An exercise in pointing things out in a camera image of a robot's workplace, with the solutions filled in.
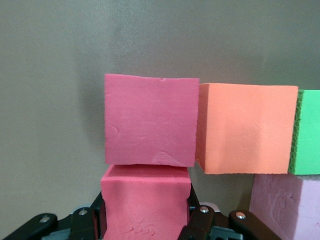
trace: green foam block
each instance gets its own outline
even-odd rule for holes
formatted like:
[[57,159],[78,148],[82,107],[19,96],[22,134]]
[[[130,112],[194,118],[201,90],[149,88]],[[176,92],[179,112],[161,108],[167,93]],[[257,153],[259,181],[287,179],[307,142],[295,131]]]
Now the green foam block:
[[320,90],[299,90],[288,171],[320,174]]

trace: gray wall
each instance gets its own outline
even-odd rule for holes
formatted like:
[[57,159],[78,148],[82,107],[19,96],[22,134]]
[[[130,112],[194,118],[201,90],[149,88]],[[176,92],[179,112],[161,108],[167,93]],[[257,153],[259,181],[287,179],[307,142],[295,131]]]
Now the gray wall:
[[[99,193],[104,73],[320,88],[320,1],[0,1],[0,238]],[[190,169],[248,208],[252,175]]]

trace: bolt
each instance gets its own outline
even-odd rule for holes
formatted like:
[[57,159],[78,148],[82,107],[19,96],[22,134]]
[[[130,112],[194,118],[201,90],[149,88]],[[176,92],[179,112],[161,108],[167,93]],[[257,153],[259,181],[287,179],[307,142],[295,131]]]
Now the bolt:
[[82,209],[82,210],[79,212],[79,215],[83,216],[83,215],[87,214],[87,212],[88,212],[87,210]]
[[40,223],[42,223],[42,224],[44,224],[44,223],[46,223],[46,222],[48,222],[50,220],[50,217],[49,216],[47,216],[47,215],[45,215],[45,216],[43,216],[41,219],[40,219]]
[[201,206],[200,207],[200,211],[204,214],[206,214],[207,212],[209,212],[209,209],[206,206]]
[[238,219],[245,219],[246,218],[246,215],[243,213],[243,212],[240,212],[240,211],[237,211],[235,213],[235,216],[238,218]]

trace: block top surface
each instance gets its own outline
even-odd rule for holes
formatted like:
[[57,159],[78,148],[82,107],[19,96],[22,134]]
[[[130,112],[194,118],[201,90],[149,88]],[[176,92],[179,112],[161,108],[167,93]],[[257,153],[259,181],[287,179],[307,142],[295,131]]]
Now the block top surface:
[[190,183],[188,169],[168,165],[110,165],[102,177],[103,181],[143,180],[145,182],[186,182]]

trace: foam block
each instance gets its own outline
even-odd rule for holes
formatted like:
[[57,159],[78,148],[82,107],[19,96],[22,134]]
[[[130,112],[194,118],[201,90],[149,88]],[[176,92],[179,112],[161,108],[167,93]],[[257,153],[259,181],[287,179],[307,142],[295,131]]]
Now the foam block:
[[105,162],[195,163],[198,78],[105,75]]
[[282,240],[320,239],[320,177],[256,174],[250,211]]
[[289,172],[320,174],[320,90],[299,90]]
[[287,173],[297,86],[200,85],[196,159],[206,174]]
[[101,179],[104,239],[178,239],[188,221],[190,188],[186,167],[111,165]]

